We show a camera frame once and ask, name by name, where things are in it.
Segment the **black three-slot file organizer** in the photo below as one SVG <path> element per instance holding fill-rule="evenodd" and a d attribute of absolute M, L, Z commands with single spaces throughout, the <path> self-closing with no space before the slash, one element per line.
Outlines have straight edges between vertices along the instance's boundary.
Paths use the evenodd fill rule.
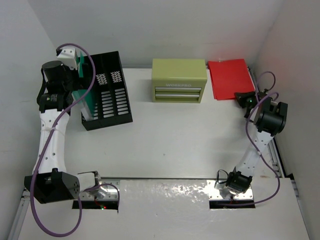
<path fill-rule="evenodd" d="M 93 120 L 81 123 L 87 131 L 133 122 L 127 86 L 118 51 L 91 56 L 95 81 L 91 91 L 95 97 Z"/>

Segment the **green notebook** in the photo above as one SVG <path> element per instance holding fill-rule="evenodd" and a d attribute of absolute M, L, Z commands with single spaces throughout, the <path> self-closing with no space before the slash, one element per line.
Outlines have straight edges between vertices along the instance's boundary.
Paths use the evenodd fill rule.
<path fill-rule="evenodd" d="M 88 67 L 88 64 L 85 63 L 85 58 L 82 52 L 80 52 L 80 56 L 77 59 L 77 67 L 78 79 L 74 83 L 72 92 L 72 96 L 75 101 L 84 95 L 92 82 L 92 75 L 89 74 L 89 76 L 85 76 L 84 74 L 84 68 Z M 92 90 L 78 102 L 81 113 L 86 121 L 92 121 L 94 119 L 95 102 L 95 95 Z"/>

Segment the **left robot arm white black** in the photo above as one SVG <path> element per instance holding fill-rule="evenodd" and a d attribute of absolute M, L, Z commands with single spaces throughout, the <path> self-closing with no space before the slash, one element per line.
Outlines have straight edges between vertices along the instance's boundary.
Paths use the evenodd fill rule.
<path fill-rule="evenodd" d="M 39 157 L 24 186 L 41 204 L 77 199 L 97 186 L 96 171 L 70 174 L 65 165 L 65 134 L 71 113 L 63 111 L 74 99 L 77 72 L 59 60 L 42 65 L 42 86 L 37 97 L 41 121 Z"/>

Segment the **green metal drawer toolbox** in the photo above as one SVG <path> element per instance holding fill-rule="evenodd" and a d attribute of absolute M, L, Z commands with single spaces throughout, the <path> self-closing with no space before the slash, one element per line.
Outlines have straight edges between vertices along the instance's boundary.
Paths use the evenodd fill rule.
<path fill-rule="evenodd" d="M 200 103 L 207 81 L 204 59 L 152 60 L 152 101 L 155 103 Z"/>

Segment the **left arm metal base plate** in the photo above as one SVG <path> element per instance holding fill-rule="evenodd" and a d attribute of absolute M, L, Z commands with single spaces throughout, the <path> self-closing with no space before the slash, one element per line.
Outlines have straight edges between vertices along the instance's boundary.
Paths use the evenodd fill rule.
<path fill-rule="evenodd" d="M 100 187 L 94 190 L 83 191 L 79 197 L 82 201 L 93 201 L 96 198 L 99 201 L 118 200 L 118 191 L 120 190 L 119 179 L 102 179 L 99 181 Z"/>

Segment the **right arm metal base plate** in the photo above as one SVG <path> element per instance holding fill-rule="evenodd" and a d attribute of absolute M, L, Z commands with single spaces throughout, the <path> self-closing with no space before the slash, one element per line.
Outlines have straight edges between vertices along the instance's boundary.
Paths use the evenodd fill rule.
<path fill-rule="evenodd" d="M 216 180 L 207 180 L 206 181 L 206 189 L 208 199 L 210 201 L 253 201 L 254 195 L 252 188 L 249 189 L 245 193 L 235 193 L 229 191 L 228 188 L 225 187 L 224 184 L 217 183 Z"/>

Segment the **red folder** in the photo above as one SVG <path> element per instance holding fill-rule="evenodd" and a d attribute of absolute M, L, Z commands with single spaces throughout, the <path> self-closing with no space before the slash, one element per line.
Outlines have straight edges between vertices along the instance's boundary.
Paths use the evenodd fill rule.
<path fill-rule="evenodd" d="M 235 93 L 248 93 L 255 90 L 245 60 L 209 61 L 208 69 L 214 99 L 233 100 Z"/>

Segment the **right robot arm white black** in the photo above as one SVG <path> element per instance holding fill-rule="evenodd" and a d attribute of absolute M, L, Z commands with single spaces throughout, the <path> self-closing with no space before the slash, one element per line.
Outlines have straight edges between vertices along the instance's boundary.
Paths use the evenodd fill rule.
<path fill-rule="evenodd" d="M 288 104 L 275 102 L 279 94 L 256 94 L 255 105 L 249 105 L 247 94 L 237 93 L 241 106 L 247 107 L 245 132 L 249 140 L 242 159 L 228 174 L 225 187 L 232 194 L 244 194 L 251 186 L 255 169 L 260 160 L 264 161 L 263 151 L 274 137 L 281 133 L 287 123 Z"/>

